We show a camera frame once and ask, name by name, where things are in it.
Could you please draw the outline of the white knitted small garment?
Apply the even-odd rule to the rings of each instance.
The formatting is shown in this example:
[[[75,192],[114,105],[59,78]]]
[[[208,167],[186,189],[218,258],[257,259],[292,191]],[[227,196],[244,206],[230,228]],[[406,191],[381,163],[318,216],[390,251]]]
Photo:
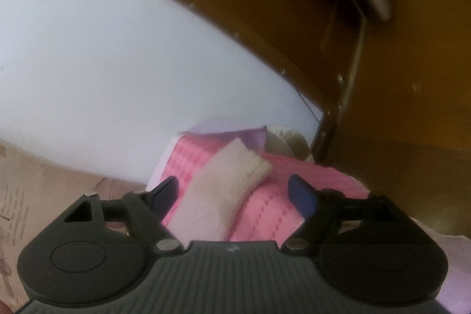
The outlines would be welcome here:
[[[272,172],[263,153],[263,147],[249,147],[240,138],[229,142],[199,135],[178,138],[162,175],[179,182],[165,226],[185,246],[229,239],[240,208]]]

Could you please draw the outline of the purple cloth piece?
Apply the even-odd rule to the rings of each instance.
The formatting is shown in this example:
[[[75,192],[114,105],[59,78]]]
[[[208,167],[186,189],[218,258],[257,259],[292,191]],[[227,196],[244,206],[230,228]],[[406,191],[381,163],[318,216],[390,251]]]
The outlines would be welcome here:
[[[196,124],[181,131],[180,135],[197,135],[225,143],[239,139],[249,150],[263,151],[267,140],[267,127],[214,120]]]

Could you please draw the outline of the beige leaf-patterned curtain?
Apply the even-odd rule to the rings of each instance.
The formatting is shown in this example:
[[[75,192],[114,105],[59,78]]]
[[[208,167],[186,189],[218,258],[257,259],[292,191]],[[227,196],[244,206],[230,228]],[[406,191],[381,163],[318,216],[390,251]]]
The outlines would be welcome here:
[[[83,194],[118,199],[145,189],[139,182],[57,167],[1,143],[1,312],[13,313],[28,297],[17,272],[20,252]]]

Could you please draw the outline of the pink checked bed sheet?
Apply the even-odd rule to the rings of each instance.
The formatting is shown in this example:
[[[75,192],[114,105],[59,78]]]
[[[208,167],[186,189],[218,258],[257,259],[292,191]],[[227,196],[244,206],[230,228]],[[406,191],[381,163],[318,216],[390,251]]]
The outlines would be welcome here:
[[[148,182],[148,189],[164,180],[162,175],[165,165],[176,141],[182,136],[177,136],[168,145]],[[292,175],[299,175],[318,190],[338,190],[348,198],[365,198],[368,194],[361,182],[334,168],[271,154],[265,150],[263,158],[272,165],[272,172],[242,205],[231,236],[226,241],[275,241],[282,244],[304,221],[288,197],[288,179]]]

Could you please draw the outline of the cream crumpled cloth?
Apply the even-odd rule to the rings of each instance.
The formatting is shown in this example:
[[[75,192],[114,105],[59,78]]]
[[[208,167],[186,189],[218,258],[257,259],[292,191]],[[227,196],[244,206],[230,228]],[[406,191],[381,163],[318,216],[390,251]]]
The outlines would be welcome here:
[[[279,126],[268,127],[264,148],[271,154],[314,163],[311,148],[305,138],[296,130]]]

